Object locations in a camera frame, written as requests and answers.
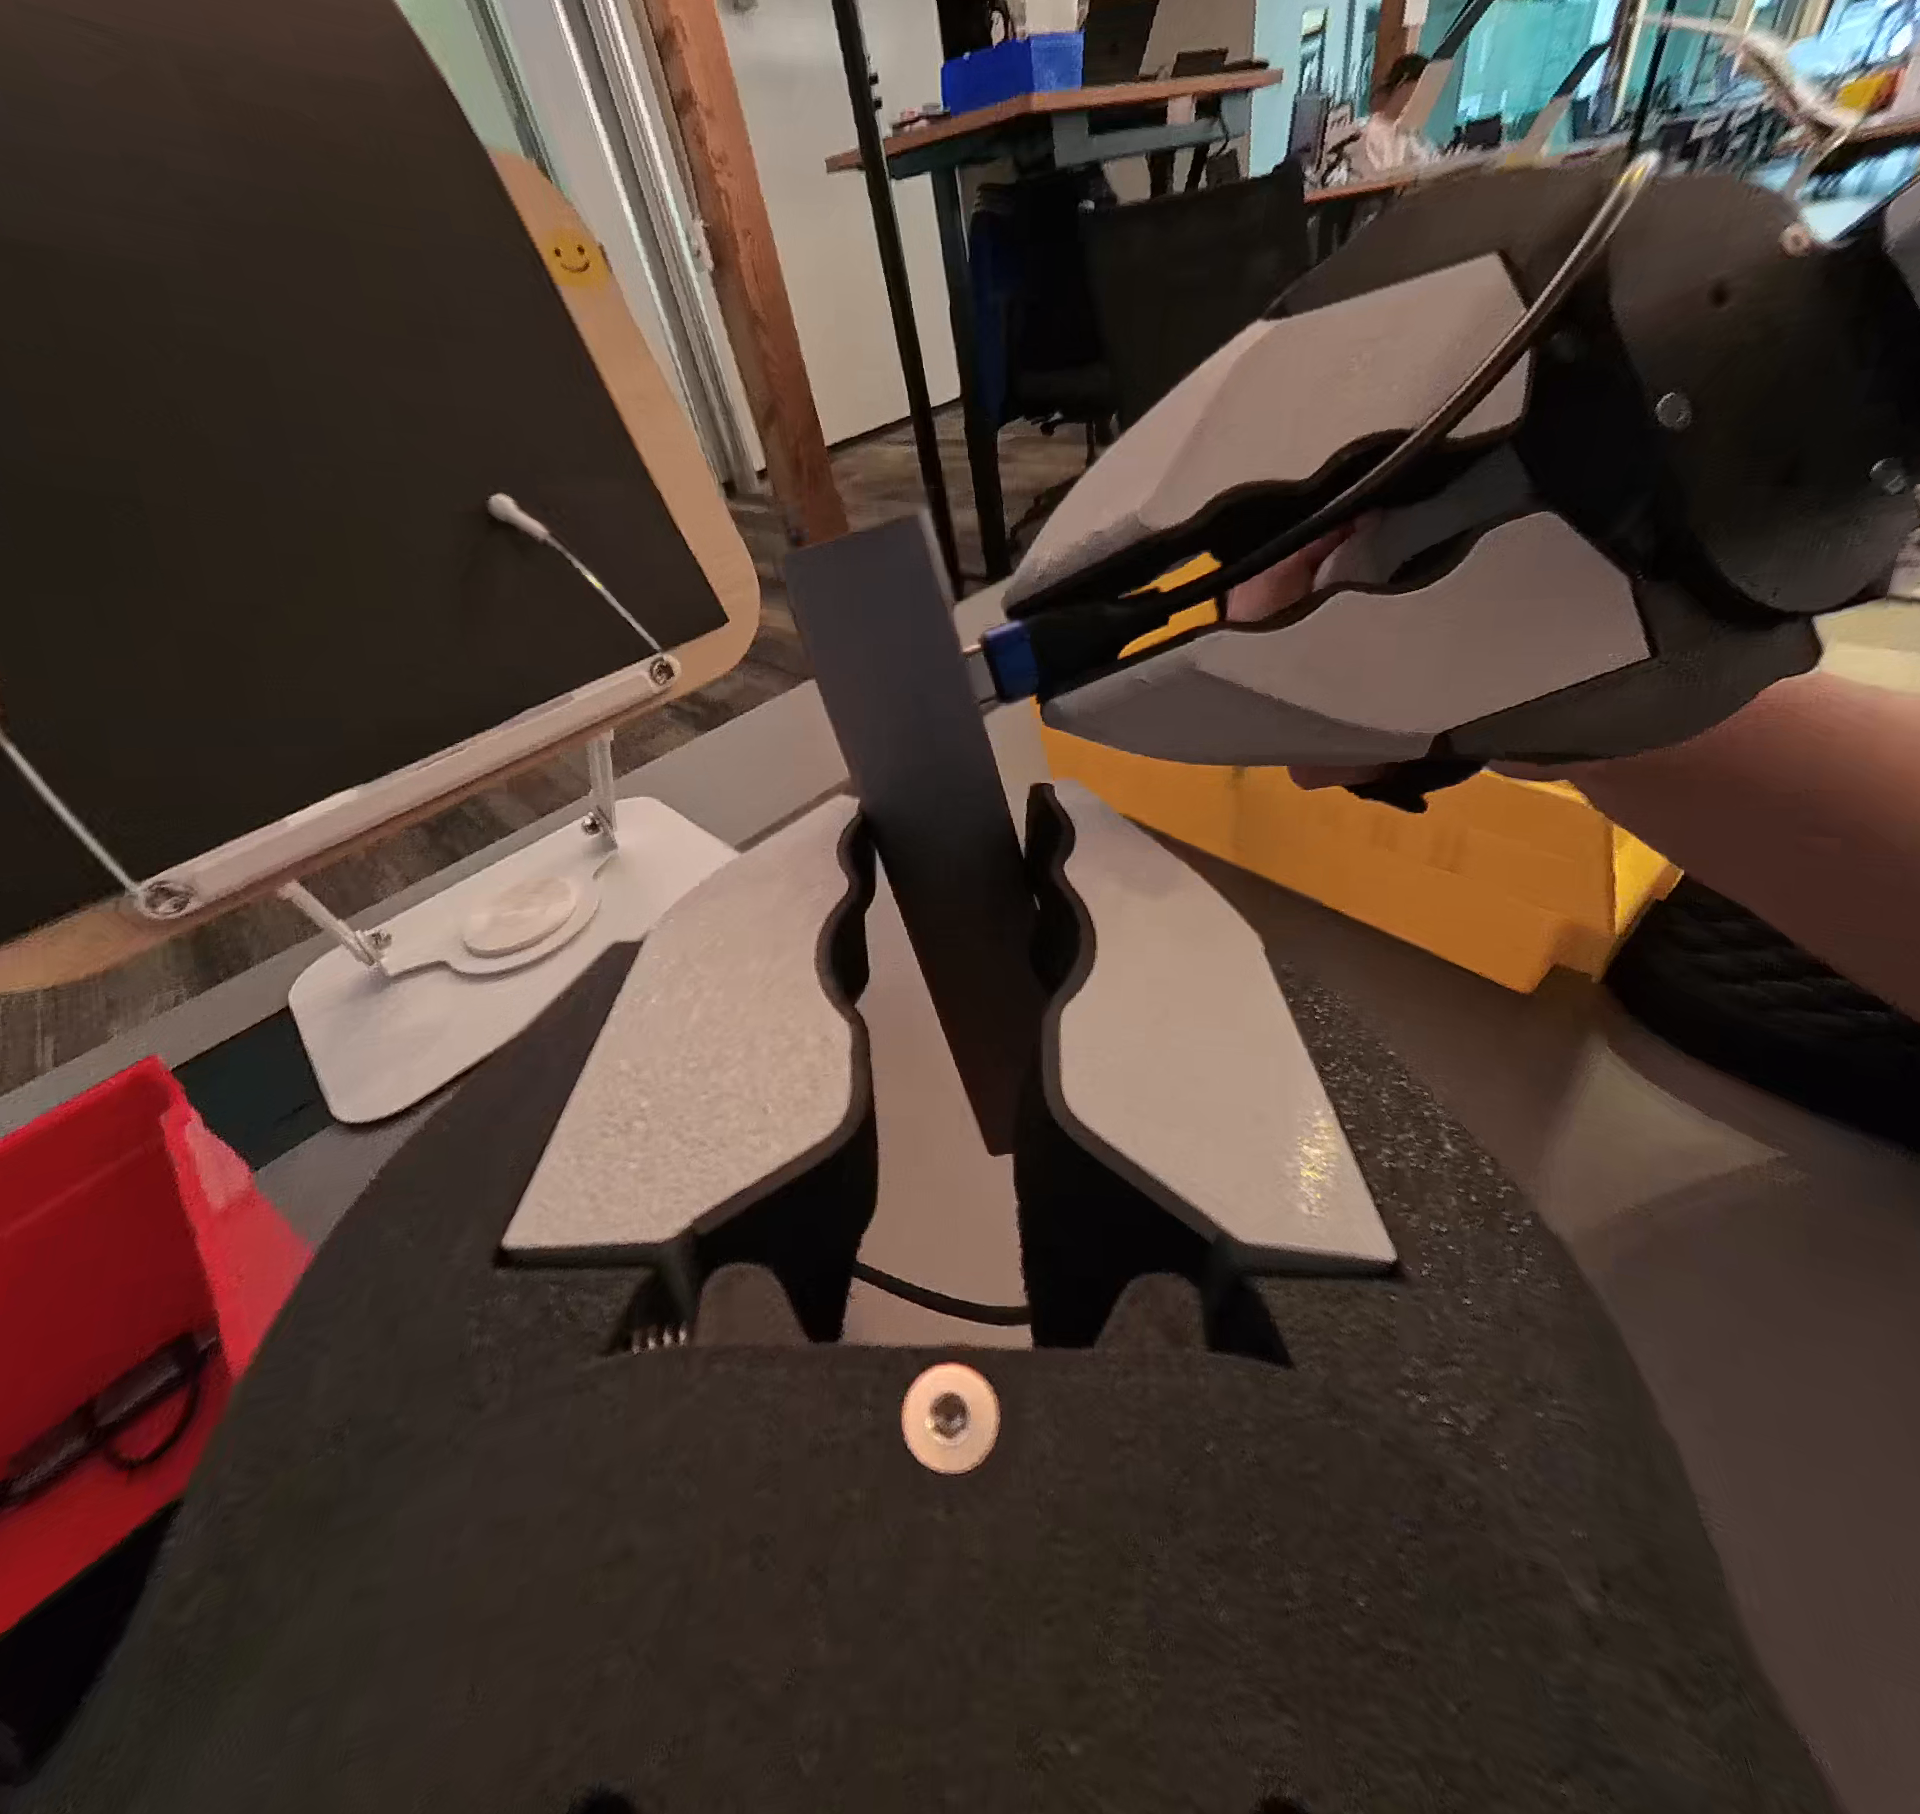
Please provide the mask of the blue fabric chair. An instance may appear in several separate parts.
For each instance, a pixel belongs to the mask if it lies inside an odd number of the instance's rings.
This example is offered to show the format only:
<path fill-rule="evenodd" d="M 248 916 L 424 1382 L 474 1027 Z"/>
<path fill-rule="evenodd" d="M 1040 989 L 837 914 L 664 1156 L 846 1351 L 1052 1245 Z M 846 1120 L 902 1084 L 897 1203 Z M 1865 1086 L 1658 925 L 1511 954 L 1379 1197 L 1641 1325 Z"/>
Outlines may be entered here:
<path fill-rule="evenodd" d="M 989 183 L 968 225 L 976 393 L 1013 422 L 1103 431 L 1116 398 L 1090 294 L 1083 216 L 1114 209 L 1103 169 Z"/>

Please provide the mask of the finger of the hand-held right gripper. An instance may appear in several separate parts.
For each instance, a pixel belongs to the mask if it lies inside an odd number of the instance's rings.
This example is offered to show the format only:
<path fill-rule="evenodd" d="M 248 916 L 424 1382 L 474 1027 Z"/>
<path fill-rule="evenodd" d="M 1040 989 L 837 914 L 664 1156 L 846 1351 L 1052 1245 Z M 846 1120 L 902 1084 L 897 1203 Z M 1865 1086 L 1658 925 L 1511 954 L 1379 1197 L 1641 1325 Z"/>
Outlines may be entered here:
<path fill-rule="evenodd" d="M 1395 591 L 1337 586 L 1287 627 L 1204 627 L 1038 702 L 1070 737 L 1210 769 L 1393 767 L 1648 659 L 1632 580 L 1552 510 Z"/>
<path fill-rule="evenodd" d="M 1197 556 L 1252 554 L 1421 429 L 1524 312 L 1509 268 L 1482 255 L 1254 321 L 1077 482 L 1005 610 L 1129 597 Z"/>

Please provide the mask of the black board wooden rim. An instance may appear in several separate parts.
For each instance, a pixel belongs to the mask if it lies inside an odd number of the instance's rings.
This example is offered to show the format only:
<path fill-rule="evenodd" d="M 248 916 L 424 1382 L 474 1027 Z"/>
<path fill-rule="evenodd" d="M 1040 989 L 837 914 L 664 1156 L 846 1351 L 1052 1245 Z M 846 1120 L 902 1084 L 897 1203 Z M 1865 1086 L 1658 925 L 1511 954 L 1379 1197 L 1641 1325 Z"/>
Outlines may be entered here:
<path fill-rule="evenodd" d="M 759 576 L 398 0 L 4 0 L 4 993 L 726 677 Z"/>

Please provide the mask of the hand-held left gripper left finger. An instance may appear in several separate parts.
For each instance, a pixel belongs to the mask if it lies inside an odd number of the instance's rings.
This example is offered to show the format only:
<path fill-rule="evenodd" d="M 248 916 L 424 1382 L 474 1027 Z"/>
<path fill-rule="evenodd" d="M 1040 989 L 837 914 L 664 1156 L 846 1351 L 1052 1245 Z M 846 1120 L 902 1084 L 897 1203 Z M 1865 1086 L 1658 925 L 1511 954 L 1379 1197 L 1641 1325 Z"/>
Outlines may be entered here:
<path fill-rule="evenodd" d="M 772 1273 L 805 1339 L 844 1334 L 878 1206 L 876 847 L 850 795 L 724 864 L 640 941 L 499 1245 L 643 1268 L 688 1314 Z"/>

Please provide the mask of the black laptop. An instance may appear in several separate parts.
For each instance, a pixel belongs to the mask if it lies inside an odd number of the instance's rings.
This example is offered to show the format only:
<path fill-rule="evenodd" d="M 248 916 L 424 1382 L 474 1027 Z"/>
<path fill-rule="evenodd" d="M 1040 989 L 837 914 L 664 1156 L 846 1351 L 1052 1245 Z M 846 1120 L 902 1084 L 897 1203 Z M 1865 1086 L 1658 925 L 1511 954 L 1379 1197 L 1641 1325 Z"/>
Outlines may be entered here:
<path fill-rule="evenodd" d="M 1083 75 L 1087 89 L 1136 86 L 1149 51 L 1161 0 L 1087 0 Z"/>

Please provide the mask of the yellow plastic bin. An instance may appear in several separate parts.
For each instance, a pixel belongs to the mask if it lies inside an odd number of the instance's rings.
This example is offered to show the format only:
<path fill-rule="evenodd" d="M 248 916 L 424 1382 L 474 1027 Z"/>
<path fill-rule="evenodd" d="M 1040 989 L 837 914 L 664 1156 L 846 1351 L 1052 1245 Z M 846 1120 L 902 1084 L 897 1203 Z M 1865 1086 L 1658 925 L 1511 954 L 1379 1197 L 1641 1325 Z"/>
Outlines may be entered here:
<path fill-rule="evenodd" d="M 1563 782 L 1477 774 L 1405 813 L 1287 772 L 1168 765 L 1044 723 L 1048 769 L 1142 827 L 1529 993 L 1599 981 L 1682 871 Z"/>

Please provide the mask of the blue plastic bin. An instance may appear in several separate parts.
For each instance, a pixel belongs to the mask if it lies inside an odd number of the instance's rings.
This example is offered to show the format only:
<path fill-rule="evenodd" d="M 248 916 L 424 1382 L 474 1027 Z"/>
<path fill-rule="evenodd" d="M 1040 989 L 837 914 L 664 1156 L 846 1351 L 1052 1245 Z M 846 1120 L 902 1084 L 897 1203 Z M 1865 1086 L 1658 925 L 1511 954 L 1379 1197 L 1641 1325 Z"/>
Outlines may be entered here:
<path fill-rule="evenodd" d="M 955 55 L 941 68 L 941 106 L 971 115 L 997 103 L 1070 95 L 1083 86 L 1086 34 L 1031 34 Z"/>

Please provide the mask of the black floor stand pole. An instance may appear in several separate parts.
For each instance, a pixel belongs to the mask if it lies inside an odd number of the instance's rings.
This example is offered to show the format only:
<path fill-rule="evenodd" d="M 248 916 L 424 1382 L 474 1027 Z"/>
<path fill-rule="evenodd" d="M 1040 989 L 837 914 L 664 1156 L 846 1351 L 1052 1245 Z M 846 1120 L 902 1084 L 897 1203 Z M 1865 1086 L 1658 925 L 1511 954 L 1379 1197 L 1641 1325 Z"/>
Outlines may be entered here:
<path fill-rule="evenodd" d="M 876 63 L 871 60 L 858 0 L 830 0 L 830 16 L 844 63 L 844 82 L 856 134 L 856 170 L 861 172 L 872 217 L 883 290 L 891 319 L 908 422 L 915 433 L 925 507 L 932 519 L 934 546 L 945 571 L 949 586 L 958 593 L 964 586 L 964 571 L 953 529 L 949 478 L 938 450 L 934 401 L 925 372 L 925 349 L 908 280 L 897 198 L 883 151 Z"/>

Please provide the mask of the grey usb hub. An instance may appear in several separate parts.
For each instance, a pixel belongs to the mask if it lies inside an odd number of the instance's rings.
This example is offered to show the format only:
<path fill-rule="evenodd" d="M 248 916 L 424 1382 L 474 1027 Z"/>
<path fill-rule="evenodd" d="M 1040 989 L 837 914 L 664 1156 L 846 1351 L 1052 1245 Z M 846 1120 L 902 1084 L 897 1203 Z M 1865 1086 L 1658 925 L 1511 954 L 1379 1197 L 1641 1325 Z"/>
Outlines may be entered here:
<path fill-rule="evenodd" d="M 1013 1146 L 1038 1052 L 1036 904 L 945 573 L 908 516 L 798 548 L 785 584 L 878 857 L 858 1009 L 879 1188 L 852 1336 L 1023 1349 Z"/>

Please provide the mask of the person's right forearm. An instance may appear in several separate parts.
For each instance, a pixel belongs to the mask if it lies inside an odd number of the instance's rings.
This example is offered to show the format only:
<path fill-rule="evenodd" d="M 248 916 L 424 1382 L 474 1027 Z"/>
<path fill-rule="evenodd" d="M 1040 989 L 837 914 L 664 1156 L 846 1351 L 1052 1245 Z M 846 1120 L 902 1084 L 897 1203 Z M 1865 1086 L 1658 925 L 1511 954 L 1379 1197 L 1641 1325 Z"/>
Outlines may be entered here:
<path fill-rule="evenodd" d="M 1492 762 L 1568 782 L 1686 877 L 1917 1015 L 1917 696 L 1813 672 L 1676 744 Z"/>

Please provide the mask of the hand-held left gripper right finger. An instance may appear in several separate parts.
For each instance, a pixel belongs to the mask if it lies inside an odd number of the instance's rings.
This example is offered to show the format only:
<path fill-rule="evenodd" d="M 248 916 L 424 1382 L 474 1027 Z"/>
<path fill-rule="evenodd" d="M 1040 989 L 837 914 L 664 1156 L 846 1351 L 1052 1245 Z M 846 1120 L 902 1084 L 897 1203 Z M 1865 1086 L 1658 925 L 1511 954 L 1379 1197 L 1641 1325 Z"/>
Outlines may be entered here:
<path fill-rule="evenodd" d="M 1093 1349 L 1140 1282 L 1213 1349 L 1278 1349 L 1260 1282 L 1377 1282 L 1399 1253 L 1254 927 L 1087 788 L 1031 791 L 1038 1040 L 1020 1104 L 1036 1349 Z"/>

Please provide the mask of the person's right hand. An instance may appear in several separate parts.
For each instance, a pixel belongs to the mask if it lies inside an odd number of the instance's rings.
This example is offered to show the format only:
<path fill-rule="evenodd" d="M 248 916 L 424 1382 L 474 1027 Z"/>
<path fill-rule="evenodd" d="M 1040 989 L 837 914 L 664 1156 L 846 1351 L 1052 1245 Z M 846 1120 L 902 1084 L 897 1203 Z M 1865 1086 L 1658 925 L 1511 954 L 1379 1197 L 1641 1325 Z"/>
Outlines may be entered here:
<path fill-rule="evenodd" d="M 1288 554 L 1259 576 L 1237 584 L 1221 599 L 1221 617 L 1229 627 L 1260 627 L 1287 616 L 1305 601 L 1331 554 L 1353 539 L 1362 522 L 1331 527 L 1312 545 Z"/>

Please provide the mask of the wooden pillar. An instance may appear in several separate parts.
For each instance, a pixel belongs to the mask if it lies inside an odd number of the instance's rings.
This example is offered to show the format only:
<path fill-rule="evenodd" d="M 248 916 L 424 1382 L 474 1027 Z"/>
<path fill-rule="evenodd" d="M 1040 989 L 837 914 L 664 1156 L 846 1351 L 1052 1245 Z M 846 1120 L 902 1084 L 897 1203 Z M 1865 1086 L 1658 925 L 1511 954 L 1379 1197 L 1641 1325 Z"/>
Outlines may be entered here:
<path fill-rule="evenodd" d="M 673 103 L 711 283 L 773 498 L 798 545 L 850 532 L 781 269 L 720 0 L 640 0 Z"/>

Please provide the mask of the black cable blue plug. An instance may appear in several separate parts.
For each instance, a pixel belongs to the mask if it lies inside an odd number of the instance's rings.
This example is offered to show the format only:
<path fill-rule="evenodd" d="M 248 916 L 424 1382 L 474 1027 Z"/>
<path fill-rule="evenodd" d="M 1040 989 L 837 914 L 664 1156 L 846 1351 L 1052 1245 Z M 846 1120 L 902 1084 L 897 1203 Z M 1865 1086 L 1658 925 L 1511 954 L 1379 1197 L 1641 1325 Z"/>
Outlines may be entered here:
<path fill-rule="evenodd" d="M 1124 650 L 1148 633 L 1167 627 L 1175 616 L 1202 605 L 1204 597 L 1224 603 L 1228 597 L 1268 575 L 1275 566 L 1305 554 L 1326 532 L 1346 529 L 1377 497 L 1388 493 L 1443 448 L 1453 431 L 1501 386 L 1505 377 L 1546 335 L 1550 321 L 1563 310 L 1578 286 L 1606 258 L 1628 213 L 1641 200 L 1660 174 L 1660 156 L 1639 151 L 1622 165 L 1592 219 L 1578 234 L 1568 255 L 1538 297 L 1524 310 L 1494 347 L 1435 409 L 1420 422 L 1379 464 L 1333 495 L 1320 510 L 1275 535 L 1262 546 L 1216 567 L 1188 584 L 1120 597 L 1116 601 L 1073 603 L 1034 617 L 1008 620 L 986 629 L 968 650 L 982 699 L 1009 704 L 1022 698 L 1051 698 L 1087 677 L 1112 673 Z"/>

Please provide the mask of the red plastic bin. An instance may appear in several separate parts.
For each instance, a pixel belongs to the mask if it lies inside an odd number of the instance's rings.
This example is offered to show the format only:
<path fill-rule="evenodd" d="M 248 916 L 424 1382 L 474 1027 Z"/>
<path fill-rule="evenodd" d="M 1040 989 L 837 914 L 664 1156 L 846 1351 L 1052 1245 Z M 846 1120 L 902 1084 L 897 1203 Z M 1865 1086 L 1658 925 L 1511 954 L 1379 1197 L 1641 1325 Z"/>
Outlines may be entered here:
<path fill-rule="evenodd" d="M 156 1057 L 4 1138 L 4 1632 L 180 1500 L 311 1260 Z"/>

